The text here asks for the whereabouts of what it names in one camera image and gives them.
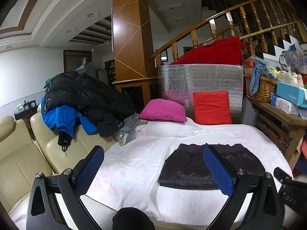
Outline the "wooden shelf table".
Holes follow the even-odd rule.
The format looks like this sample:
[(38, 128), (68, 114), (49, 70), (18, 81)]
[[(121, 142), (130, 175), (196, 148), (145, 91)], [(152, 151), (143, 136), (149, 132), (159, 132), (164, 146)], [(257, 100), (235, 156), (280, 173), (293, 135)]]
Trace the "wooden shelf table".
[(249, 99), (256, 110), (253, 126), (262, 131), (279, 148), (293, 170), (301, 155), (306, 137), (306, 120), (289, 115), (269, 103)]

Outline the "cream leather sofa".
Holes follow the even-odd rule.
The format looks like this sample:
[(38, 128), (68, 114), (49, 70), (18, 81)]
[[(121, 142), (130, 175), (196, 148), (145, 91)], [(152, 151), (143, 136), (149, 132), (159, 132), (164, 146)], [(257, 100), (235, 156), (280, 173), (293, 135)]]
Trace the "cream leather sofa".
[(77, 126), (64, 152), (58, 145), (58, 132), (46, 126), (40, 112), (31, 117), (30, 123), (37, 144), (33, 143), (22, 119), (1, 118), (1, 204), (7, 212), (27, 197), (37, 172), (46, 176), (60, 174), (74, 168), (94, 146), (107, 151), (115, 143), (111, 136), (87, 135), (82, 126)]

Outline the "person's dark sleeve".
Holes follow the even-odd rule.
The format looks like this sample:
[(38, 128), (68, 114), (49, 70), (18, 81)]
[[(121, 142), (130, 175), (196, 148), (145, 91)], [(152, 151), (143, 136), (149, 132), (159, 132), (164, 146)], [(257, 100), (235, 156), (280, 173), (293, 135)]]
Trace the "person's dark sleeve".
[(113, 230), (155, 230), (150, 218), (137, 208), (120, 209), (112, 218)]

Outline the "white patterned package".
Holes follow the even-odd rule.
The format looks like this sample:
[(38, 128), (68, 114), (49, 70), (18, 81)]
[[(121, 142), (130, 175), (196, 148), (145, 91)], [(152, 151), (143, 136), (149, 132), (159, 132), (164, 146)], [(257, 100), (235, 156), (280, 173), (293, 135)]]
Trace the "white patterned package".
[(277, 96), (277, 95), (272, 95), (271, 98), (271, 105), (275, 108), (280, 109), (281, 111), (285, 112), (286, 114), (289, 115), (296, 115), (300, 117), (303, 120), (306, 120), (306, 108), (301, 108), (293, 103)]

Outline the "white bed blanket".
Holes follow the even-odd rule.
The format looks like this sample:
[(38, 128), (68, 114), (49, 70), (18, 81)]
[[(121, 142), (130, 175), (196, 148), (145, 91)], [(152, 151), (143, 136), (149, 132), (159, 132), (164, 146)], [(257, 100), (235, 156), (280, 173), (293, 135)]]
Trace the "white bed blanket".
[(103, 229), (124, 207), (135, 207), (164, 228), (206, 228), (227, 197), (220, 190), (178, 190), (161, 186), (158, 178), (165, 160), (180, 144), (241, 144), (254, 154), (265, 171), (292, 170), (278, 147), (261, 131), (248, 125), (202, 126), (189, 119), (149, 122), (138, 128), (127, 145), (99, 142), (105, 159), (82, 202)]

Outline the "teal cardboard box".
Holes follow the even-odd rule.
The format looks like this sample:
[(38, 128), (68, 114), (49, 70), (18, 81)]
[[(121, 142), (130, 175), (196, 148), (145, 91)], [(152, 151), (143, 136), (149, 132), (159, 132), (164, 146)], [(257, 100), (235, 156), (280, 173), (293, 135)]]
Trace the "teal cardboard box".
[(278, 81), (276, 95), (298, 107), (307, 107), (307, 90), (304, 88)]

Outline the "blue jacket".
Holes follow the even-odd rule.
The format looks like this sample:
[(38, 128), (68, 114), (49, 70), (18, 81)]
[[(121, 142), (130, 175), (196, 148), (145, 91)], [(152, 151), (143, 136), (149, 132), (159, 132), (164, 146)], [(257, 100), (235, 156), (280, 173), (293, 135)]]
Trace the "blue jacket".
[(49, 111), (44, 111), (44, 97), (41, 99), (41, 114), (43, 121), (51, 130), (65, 132), (74, 136), (74, 128), (79, 123), (88, 135), (98, 133), (96, 126), (86, 116), (81, 115), (77, 110), (68, 105), (57, 106)]

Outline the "wicker basket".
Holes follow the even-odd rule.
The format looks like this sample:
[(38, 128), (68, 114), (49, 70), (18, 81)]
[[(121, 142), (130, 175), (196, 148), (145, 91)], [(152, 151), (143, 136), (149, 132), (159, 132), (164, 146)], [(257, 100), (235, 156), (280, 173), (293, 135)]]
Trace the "wicker basket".
[(252, 75), (245, 74), (244, 77), (246, 82), (246, 96), (248, 99), (265, 103), (271, 102), (272, 94), (276, 93), (277, 81), (261, 76), (257, 92), (255, 94), (251, 94), (249, 86), (251, 83)]

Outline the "red pillow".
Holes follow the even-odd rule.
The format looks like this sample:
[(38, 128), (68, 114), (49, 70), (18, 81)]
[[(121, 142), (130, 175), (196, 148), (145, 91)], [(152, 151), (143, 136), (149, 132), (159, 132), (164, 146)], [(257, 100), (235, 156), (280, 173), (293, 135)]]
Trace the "red pillow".
[(229, 92), (194, 92), (194, 120), (200, 125), (228, 125), (232, 123)]

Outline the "light blue cloth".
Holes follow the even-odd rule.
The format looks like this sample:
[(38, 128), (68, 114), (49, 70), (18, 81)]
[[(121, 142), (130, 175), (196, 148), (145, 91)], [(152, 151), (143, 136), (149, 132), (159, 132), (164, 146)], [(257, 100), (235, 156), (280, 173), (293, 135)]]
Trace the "light blue cloth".
[(250, 94), (255, 94), (258, 91), (261, 76), (270, 80), (276, 80), (272, 67), (263, 62), (256, 62), (252, 69), (252, 77), (249, 85)]

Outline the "magenta pillow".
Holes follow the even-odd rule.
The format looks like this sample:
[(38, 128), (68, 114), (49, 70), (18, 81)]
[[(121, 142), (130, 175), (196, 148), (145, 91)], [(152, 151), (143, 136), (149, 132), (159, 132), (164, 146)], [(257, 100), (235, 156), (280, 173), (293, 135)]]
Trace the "magenta pillow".
[(150, 100), (138, 117), (150, 121), (187, 122), (185, 108), (165, 99)]

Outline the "red blanket on railing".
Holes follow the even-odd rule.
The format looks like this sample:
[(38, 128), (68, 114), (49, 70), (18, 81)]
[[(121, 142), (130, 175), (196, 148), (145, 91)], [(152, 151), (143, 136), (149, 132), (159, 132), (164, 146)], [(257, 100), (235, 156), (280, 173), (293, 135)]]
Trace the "red blanket on railing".
[(238, 36), (229, 39), (217, 39), (208, 45), (199, 46), (184, 54), (171, 65), (176, 64), (229, 64), (240, 65), (242, 50), (247, 46)]

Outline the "silver foil insulation board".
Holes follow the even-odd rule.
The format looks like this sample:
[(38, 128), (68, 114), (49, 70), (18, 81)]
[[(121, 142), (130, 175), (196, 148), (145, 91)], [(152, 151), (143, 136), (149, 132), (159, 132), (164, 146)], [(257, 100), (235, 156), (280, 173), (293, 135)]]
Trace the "silver foil insulation board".
[(241, 123), (243, 103), (243, 67), (226, 64), (180, 64), (157, 67), (157, 81), (162, 99), (185, 107), (194, 118), (194, 92), (227, 91), (232, 123)]

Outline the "wooden stair railing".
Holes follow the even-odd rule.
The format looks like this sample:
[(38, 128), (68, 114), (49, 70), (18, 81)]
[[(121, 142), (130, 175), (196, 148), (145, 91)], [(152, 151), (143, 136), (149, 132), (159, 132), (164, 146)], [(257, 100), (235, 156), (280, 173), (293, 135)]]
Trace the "wooden stair railing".
[(162, 54), (170, 53), (169, 61), (186, 54), (180, 44), (190, 40), (191, 49), (211, 44), (217, 39), (239, 37), (246, 45), (243, 56), (257, 55), (278, 60), (291, 44), (306, 41), (306, 23), (296, 9), (285, 0), (249, 0), (218, 12), (181, 32), (152, 55), (162, 65)]

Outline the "wooden pillar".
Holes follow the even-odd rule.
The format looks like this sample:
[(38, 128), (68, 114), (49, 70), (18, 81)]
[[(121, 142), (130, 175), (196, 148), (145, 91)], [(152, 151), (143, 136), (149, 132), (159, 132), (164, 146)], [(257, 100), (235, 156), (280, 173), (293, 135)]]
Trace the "wooden pillar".
[(148, 0), (113, 0), (112, 33), (115, 87), (127, 93), (140, 112), (156, 81)]

